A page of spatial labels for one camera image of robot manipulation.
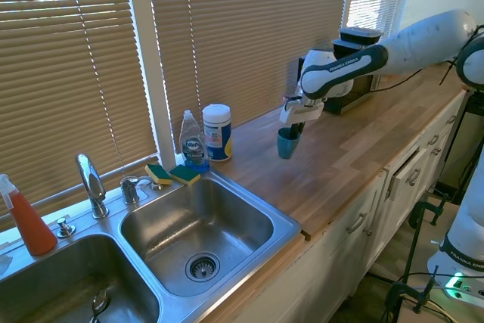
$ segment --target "disinfecting wipes container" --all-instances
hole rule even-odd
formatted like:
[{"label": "disinfecting wipes container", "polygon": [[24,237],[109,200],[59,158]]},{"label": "disinfecting wipes container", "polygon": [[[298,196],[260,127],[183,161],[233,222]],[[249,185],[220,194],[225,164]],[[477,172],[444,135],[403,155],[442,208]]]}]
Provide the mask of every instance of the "disinfecting wipes container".
[{"label": "disinfecting wipes container", "polygon": [[203,109],[202,114],[210,160],[217,162],[229,159],[232,156],[230,107],[211,104]]}]

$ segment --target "dawn dish soap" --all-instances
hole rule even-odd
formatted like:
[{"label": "dawn dish soap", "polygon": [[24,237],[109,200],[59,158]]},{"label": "dawn dish soap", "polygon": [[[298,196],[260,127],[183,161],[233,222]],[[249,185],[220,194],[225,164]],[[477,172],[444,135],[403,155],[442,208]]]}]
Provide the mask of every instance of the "dawn dish soap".
[{"label": "dawn dish soap", "polygon": [[197,172],[206,172],[209,169],[209,155],[206,152],[202,129],[189,110],[183,115],[180,148],[186,166]]}]

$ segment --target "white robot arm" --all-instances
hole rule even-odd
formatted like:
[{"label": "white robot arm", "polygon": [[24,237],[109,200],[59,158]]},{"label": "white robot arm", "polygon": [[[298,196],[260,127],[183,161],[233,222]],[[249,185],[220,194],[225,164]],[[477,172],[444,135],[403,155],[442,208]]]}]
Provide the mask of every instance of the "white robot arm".
[{"label": "white robot arm", "polygon": [[[320,117],[327,98],[350,92],[355,77],[407,73],[457,55],[456,67],[462,81],[484,89],[484,38],[477,36],[477,29],[466,11],[454,10],[424,19],[339,60],[332,52],[310,51],[302,66],[297,94],[287,99],[281,121],[293,124],[291,132],[302,132],[305,121]],[[450,297],[482,307],[484,279],[465,279],[465,284],[459,279],[484,275],[483,182],[481,154],[458,215],[439,251],[428,262],[430,272],[438,266],[439,274],[454,276],[436,278],[442,286],[460,289],[447,290]]]},{"label": "white robot arm", "polygon": [[[316,120],[324,101],[349,93],[355,77],[411,72],[455,56],[475,30],[476,23],[466,11],[453,10],[421,20],[339,60],[332,52],[311,50],[301,69],[297,93],[287,99],[281,111],[281,121],[297,124]],[[465,82],[484,84],[483,48],[484,44],[466,56]]]}]

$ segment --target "spray nozzle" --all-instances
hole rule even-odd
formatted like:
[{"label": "spray nozzle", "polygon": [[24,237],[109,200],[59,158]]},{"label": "spray nozzle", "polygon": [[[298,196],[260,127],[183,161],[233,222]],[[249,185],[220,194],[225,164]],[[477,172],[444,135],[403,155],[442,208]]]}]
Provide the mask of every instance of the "spray nozzle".
[{"label": "spray nozzle", "polygon": [[15,190],[15,186],[12,185],[12,183],[8,180],[8,175],[0,174],[0,194],[5,201],[8,210],[14,208],[14,205],[12,204],[12,199],[10,198],[10,193]]}]

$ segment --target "container lid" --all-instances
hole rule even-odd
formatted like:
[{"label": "container lid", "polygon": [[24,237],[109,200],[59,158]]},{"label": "container lid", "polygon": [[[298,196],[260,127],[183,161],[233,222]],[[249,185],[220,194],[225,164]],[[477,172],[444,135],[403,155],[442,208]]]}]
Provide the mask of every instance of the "container lid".
[{"label": "container lid", "polygon": [[230,119],[230,107],[224,104],[210,104],[202,110],[203,121],[220,124]]},{"label": "container lid", "polygon": [[360,26],[344,26],[340,28],[340,33],[349,34],[351,36],[364,37],[364,38],[376,38],[381,37],[383,32],[379,30],[373,30],[371,28],[363,28]]},{"label": "container lid", "polygon": [[194,116],[192,115],[191,111],[185,110],[183,114],[183,120],[193,119]]},{"label": "container lid", "polygon": [[340,47],[355,49],[356,51],[360,51],[362,49],[367,48],[367,45],[359,45],[358,43],[343,41],[342,39],[333,40],[333,44],[338,45]]}]

